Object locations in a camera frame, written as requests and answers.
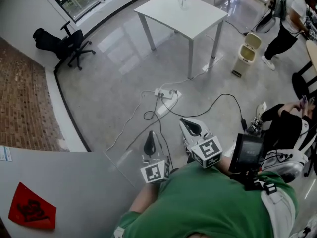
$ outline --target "glossy gray floor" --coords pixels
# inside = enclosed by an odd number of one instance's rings
[[[64,66],[58,73],[62,91],[74,119],[84,138],[94,151],[105,151],[110,147],[124,123],[131,117],[144,90],[154,91],[164,83],[186,79],[188,41],[170,29],[148,20],[157,46],[151,51],[141,22],[134,8],[149,0],[139,0],[127,7],[105,24],[89,39],[96,54],[82,57],[83,70]],[[217,6],[227,10],[228,0],[216,0]],[[231,0],[228,21],[241,32],[252,29],[258,11],[264,6],[253,0]],[[203,72],[210,61],[216,28],[195,43],[196,52],[193,75]],[[262,45],[254,66],[242,78],[231,73],[244,36],[228,23],[224,23],[217,60],[207,73],[193,81],[166,85],[176,89],[180,98],[174,111],[184,115],[195,115],[205,111],[220,93],[234,94],[241,106],[243,117],[249,122],[255,115],[256,106],[266,101],[268,107],[278,103],[295,101],[296,95],[291,76],[309,60],[305,40],[299,39],[294,47],[273,58],[276,71],[269,70],[261,60],[268,43],[277,35],[278,23],[266,34],[259,34]],[[143,119],[144,112],[153,110],[156,97],[153,93],[142,94],[141,105],[133,119],[126,125],[116,145],[106,154],[121,168],[135,187],[140,187],[136,170],[141,165],[138,149],[147,132],[136,140],[131,151],[126,147],[151,121]],[[159,115],[164,114],[162,102],[158,102]],[[174,167],[186,163],[187,156],[182,144],[179,118],[168,114],[161,120],[162,131],[167,139]],[[224,151],[230,151],[237,134],[242,132],[239,109],[233,98],[221,97],[212,109],[200,116],[210,130],[218,136]],[[159,132],[156,123],[149,129]],[[293,185],[300,201],[300,213],[294,230],[302,228],[309,217],[317,212],[316,176],[298,178]]]

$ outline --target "black office chair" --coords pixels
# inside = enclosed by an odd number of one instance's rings
[[[82,70],[82,67],[80,66],[80,55],[88,52],[92,52],[93,54],[95,54],[96,52],[93,50],[83,50],[87,44],[91,44],[91,41],[87,41],[84,45],[82,45],[84,41],[83,32],[81,30],[78,30],[73,34],[70,34],[70,31],[67,28],[69,23],[70,21],[68,21],[60,29],[65,29],[66,33],[68,34],[68,37],[66,36],[62,40],[58,37],[53,36],[52,34],[49,34],[43,28],[39,28],[38,30],[36,30],[33,34],[33,38],[36,42],[35,46],[41,50],[54,52],[57,57],[61,59],[61,61],[64,61],[67,57],[71,56],[74,53],[73,57],[68,63],[68,66],[72,67],[71,63],[76,58],[77,67],[79,68],[79,70]]]
[[[308,157],[308,160],[310,160],[308,171],[304,173],[304,176],[309,176],[312,167],[314,168],[315,174],[317,175],[317,139],[315,140],[315,147],[311,145],[310,147],[311,155]]]

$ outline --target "red decoration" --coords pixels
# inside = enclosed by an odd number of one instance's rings
[[[55,229],[56,207],[44,201],[20,182],[8,217],[22,226]]]

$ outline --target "beige trash can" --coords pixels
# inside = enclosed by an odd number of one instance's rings
[[[238,59],[232,73],[241,77],[254,63],[257,56],[257,49],[261,45],[261,39],[253,33],[248,33],[244,44],[239,48]]]

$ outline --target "green shirt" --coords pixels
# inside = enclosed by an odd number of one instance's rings
[[[292,187],[273,172],[267,181],[297,201]],[[128,212],[119,226],[124,238],[186,238],[193,233],[211,238],[272,238],[273,230],[261,191],[245,191],[217,168],[192,162],[170,175],[157,201],[143,214]]]

